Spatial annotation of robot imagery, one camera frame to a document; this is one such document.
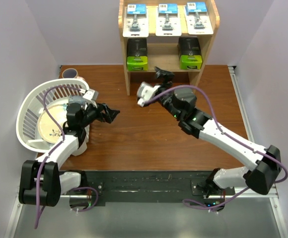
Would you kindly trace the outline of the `black green razor box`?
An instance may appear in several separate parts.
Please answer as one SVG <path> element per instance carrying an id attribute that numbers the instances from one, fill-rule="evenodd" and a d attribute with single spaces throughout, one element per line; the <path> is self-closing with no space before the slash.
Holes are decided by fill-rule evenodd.
<path id="1" fill-rule="evenodd" d="M 203 58 L 197 37 L 179 37 L 177 48 L 180 69 L 201 69 Z"/>
<path id="2" fill-rule="evenodd" d="M 129 38 L 127 42 L 127 70 L 147 71 L 147 40 L 146 38 Z"/>

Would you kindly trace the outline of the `blue razor blister pack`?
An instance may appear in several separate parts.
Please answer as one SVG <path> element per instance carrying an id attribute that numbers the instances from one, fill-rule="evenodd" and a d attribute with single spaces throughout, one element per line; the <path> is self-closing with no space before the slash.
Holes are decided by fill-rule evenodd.
<path id="1" fill-rule="evenodd" d="M 212 35 L 214 33 L 205 2 L 188 2 L 184 9 L 189 35 Z"/>
<path id="2" fill-rule="evenodd" d="M 182 35 L 179 7 L 176 3 L 160 3 L 156 10 L 155 35 L 180 37 Z"/>

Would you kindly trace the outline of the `white Gillette razor blister pack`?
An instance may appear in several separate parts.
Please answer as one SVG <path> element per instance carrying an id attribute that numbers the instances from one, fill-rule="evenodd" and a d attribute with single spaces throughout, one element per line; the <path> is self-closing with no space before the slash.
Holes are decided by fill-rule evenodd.
<path id="1" fill-rule="evenodd" d="M 123 37 L 146 38 L 149 35 L 148 9 L 146 4 L 128 4 L 125 8 Z"/>

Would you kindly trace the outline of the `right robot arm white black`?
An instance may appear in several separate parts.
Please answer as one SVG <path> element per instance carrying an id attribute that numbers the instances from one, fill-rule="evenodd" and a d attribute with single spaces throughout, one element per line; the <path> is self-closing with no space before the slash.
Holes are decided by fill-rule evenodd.
<path id="1" fill-rule="evenodd" d="M 217 195 L 228 187 L 247 186 L 258 194 L 268 194 L 281 172 L 280 150 L 273 145 L 268 148 L 257 145 L 219 124 L 214 115 L 195 106 L 197 97 L 190 87 L 168 92 L 174 73 L 154 69 L 155 77 L 162 79 L 156 92 L 158 102 L 176 118 L 182 131 L 213 144 L 243 164 L 234 169 L 215 168 L 205 181 L 205 189 Z"/>

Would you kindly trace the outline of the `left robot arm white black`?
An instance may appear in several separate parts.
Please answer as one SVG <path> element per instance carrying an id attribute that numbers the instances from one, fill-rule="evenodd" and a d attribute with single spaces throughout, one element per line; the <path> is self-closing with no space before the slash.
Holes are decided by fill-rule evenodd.
<path id="1" fill-rule="evenodd" d="M 106 104 L 89 104 L 86 108 L 79 103 L 69 104 L 60 140 L 41 157 L 23 163 L 19 202 L 54 207 L 60 196 L 70 190 L 84 194 L 88 189 L 85 173 L 72 171 L 60 174 L 59 169 L 72 153 L 86 150 L 85 128 L 88 125 L 95 120 L 112 123 L 119 113 L 119 110 L 112 110 Z"/>

